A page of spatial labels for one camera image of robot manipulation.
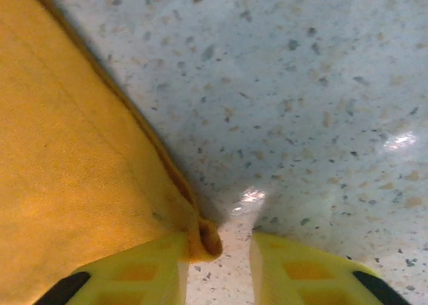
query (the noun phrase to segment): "yellow fabric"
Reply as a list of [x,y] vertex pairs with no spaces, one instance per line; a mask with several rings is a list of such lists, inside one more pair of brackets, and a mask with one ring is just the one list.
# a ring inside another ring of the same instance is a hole
[[173,231],[191,260],[221,253],[159,139],[48,0],[0,0],[0,115],[1,304]]

